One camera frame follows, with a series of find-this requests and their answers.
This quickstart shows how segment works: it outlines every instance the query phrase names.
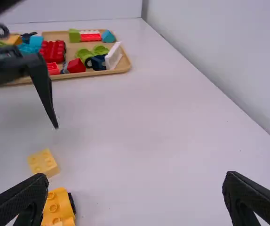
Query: yellow lego brick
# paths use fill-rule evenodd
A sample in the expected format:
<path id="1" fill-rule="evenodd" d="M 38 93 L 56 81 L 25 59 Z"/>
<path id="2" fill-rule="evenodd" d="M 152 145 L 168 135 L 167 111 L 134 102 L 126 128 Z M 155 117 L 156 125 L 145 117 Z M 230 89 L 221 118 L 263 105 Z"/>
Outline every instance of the yellow lego brick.
<path id="1" fill-rule="evenodd" d="M 48 178 L 60 172 L 58 165 L 48 148 L 32 154 L 27 158 L 27 162 L 33 174 L 44 173 Z"/>
<path id="2" fill-rule="evenodd" d="M 19 34 L 10 34 L 8 39 L 0 39 L 0 42 L 4 45 L 20 45 L 23 43 Z"/>
<path id="3" fill-rule="evenodd" d="M 75 226 L 75 215 L 65 188 L 48 193 L 41 226 Z"/>

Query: blue lego brick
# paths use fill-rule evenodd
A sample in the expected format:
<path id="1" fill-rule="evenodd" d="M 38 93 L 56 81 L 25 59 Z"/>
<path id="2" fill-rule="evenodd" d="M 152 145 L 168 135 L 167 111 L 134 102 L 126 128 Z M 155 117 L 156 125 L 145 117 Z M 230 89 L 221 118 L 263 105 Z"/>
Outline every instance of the blue lego brick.
<path id="1" fill-rule="evenodd" d="M 112 43 L 112 42 L 115 42 L 115 41 L 116 41 L 115 36 L 114 36 L 109 30 L 106 30 L 106 31 L 102 34 L 102 42 L 105 42 L 105 43 Z"/>
<path id="2" fill-rule="evenodd" d="M 34 46 L 31 46 L 29 44 L 21 44 L 21 45 L 18 45 L 18 49 L 20 50 L 20 52 L 22 54 L 31 54 L 31 53 L 39 53 L 39 49 L 40 47 L 34 47 Z"/>
<path id="3" fill-rule="evenodd" d="M 92 68 L 95 71 L 106 70 L 107 68 L 105 66 L 105 56 L 106 54 L 89 57 L 85 61 L 86 68 Z"/>
<path id="4" fill-rule="evenodd" d="M 33 35 L 30 37 L 30 45 L 31 46 L 39 46 L 41 47 L 43 42 L 43 36 L 40 35 Z"/>

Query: white wall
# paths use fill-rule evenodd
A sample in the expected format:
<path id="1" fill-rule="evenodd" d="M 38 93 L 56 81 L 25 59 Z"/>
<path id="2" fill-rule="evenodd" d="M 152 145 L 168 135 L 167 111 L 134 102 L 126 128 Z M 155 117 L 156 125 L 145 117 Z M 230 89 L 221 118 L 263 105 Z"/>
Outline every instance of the white wall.
<path id="1" fill-rule="evenodd" d="M 6 24 L 141 17 L 142 0 L 25 0 L 0 16 Z"/>
<path id="2" fill-rule="evenodd" d="M 143 18 L 270 133 L 270 0 L 143 0 Z"/>

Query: lime green lego piece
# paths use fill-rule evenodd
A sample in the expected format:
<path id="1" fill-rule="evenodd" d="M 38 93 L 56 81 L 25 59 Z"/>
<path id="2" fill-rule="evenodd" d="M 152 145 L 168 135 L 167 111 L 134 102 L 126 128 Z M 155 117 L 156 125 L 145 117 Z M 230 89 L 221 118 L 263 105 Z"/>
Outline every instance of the lime green lego piece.
<path id="1" fill-rule="evenodd" d="M 97 46 L 94 46 L 92 52 L 93 52 L 94 56 L 103 55 L 103 54 L 107 54 L 109 52 L 109 49 L 106 48 L 105 46 L 97 45 Z"/>
<path id="2" fill-rule="evenodd" d="M 80 42 L 80 33 L 76 29 L 69 29 L 69 41 L 70 43 Z"/>
<path id="3" fill-rule="evenodd" d="M 94 57 L 94 54 L 90 52 L 86 48 L 80 48 L 76 53 L 75 53 L 75 58 L 80 58 L 83 63 L 87 60 L 89 57 Z"/>
<path id="4" fill-rule="evenodd" d="M 0 47 L 7 46 L 8 44 L 4 43 L 3 41 L 0 41 Z"/>

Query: red duplo block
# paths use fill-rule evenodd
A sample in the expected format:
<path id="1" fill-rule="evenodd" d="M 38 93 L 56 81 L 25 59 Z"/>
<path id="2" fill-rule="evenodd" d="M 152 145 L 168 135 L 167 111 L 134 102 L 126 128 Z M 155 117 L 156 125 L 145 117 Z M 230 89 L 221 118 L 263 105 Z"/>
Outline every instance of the red duplo block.
<path id="1" fill-rule="evenodd" d="M 48 63 L 47 68 L 50 75 L 60 74 L 60 70 L 56 62 Z"/>
<path id="2" fill-rule="evenodd" d="M 47 63 L 61 63 L 65 60 L 64 41 L 43 41 L 39 51 Z"/>
<path id="3" fill-rule="evenodd" d="M 102 36 L 101 34 L 81 34 L 80 40 L 81 41 L 101 41 Z"/>
<path id="4" fill-rule="evenodd" d="M 79 73 L 79 72 L 85 72 L 86 67 L 83 64 L 83 62 L 79 58 L 77 58 L 77 59 L 69 61 L 67 70 L 70 73 Z"/>

